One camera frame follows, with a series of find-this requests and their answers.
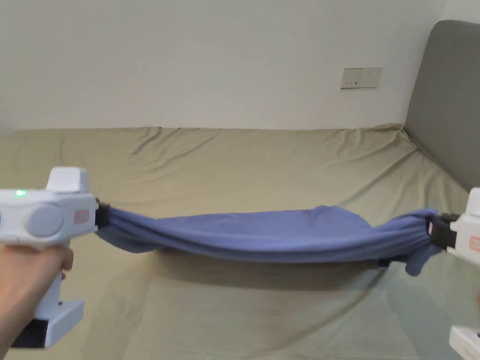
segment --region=blue cloth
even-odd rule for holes
[[[406,263],[420,274],[441,249],[430,245],[427,220],[415,211],[371,227],[336,206],[311,210],[208,214],[152,219],[111,208],[110,226],[97,235],[129,252],[171,247],[223,259],[267,263],[339,263],[365,260]]]

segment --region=red label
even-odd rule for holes
[[[470,236],[470,248],[474,251],[480,252],[480,238]]]
[[[84,224],[86,222],[88,222],[88,210],[77,210],[77,211],[75,211],[75,224],[76,225]]]

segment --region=beige bed sheet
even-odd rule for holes
[[[153,217],[340,205],[371,224],[467,193],[398,127],[18,132],[0,144],[2,188],[44,187],[53,166],[88,169],[91,192]],[[457,359],[449,327],[477,325],[479,273],[449,255],[411,278],[400,264],[246,264],[130,254],[75,239],[62,299],[84,320],[45,351],[7,359]]]

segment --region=gray headboard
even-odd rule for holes
[[[467,190],[480,187],[480,25],[445,20],[433,28],[405,130]]]

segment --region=wall outlet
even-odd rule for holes
[[[341,89],[355,89],[360,87],[363,69],[343,69]]]
[[[380,84],[382,68],[365,68],[361,70],[360,87],[377,87]]]

